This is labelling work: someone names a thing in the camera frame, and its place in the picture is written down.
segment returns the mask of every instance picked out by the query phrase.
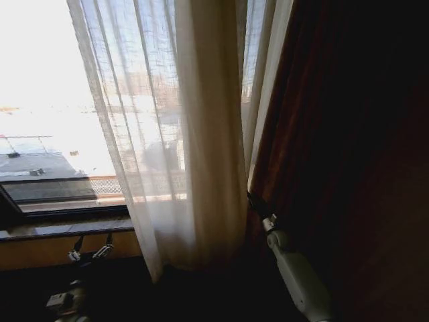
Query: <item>sheer curtain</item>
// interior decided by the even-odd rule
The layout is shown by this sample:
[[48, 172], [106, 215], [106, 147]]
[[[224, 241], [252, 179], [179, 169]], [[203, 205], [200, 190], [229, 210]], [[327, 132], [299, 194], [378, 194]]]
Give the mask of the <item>sheer curtain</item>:
[[68, 6], [153, 280], [165, 263], [191, 269], [226, 262], [243, 242], [246, 176], [257, 150], [253, 133], [263, 123], [259, 102], [278, 5], [68, 0]]

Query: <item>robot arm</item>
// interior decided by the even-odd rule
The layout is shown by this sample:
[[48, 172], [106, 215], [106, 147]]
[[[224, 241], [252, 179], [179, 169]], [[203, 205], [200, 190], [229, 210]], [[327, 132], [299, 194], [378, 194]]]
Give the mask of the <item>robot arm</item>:
[[332, 321], [329, 293], [310, 263], [302, 254], [288, 251], [288, 237], [284, 231], [276, 229], [276, 217], [269, 215], [265, 201], [250, 193], [247, 197], [250, 206], [262, 219], [268, 246], [274, 253], [279, 272], [298, 310], [309, 322]]

